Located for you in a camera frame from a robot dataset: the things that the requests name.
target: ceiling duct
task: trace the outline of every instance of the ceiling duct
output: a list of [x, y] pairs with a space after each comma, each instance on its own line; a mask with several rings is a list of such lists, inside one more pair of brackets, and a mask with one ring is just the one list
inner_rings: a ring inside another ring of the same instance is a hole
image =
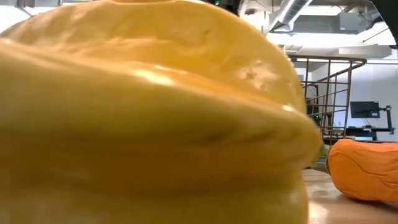
[[280, 28], [284, 28], [283, 31], [291, 31], [293, 22], [299, 17], [300, 11], [311, 2], [312, 0], [283, 0], [270, 31]]

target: orange object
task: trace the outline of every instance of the orange object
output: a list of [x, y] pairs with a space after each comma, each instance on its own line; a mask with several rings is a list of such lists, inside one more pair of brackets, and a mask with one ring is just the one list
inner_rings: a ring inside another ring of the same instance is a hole
[[329, 168], [343, 194], [398, 203], [398, 143], [339, 140], [330, 150]]

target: table surface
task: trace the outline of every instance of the table surface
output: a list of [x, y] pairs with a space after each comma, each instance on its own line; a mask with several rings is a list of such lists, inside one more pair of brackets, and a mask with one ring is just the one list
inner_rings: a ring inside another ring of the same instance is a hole
[[320, 171], [305, 170], [303, 176], [310, 201], [309, 224], [398, 224], [398, 205], [345, 197]]

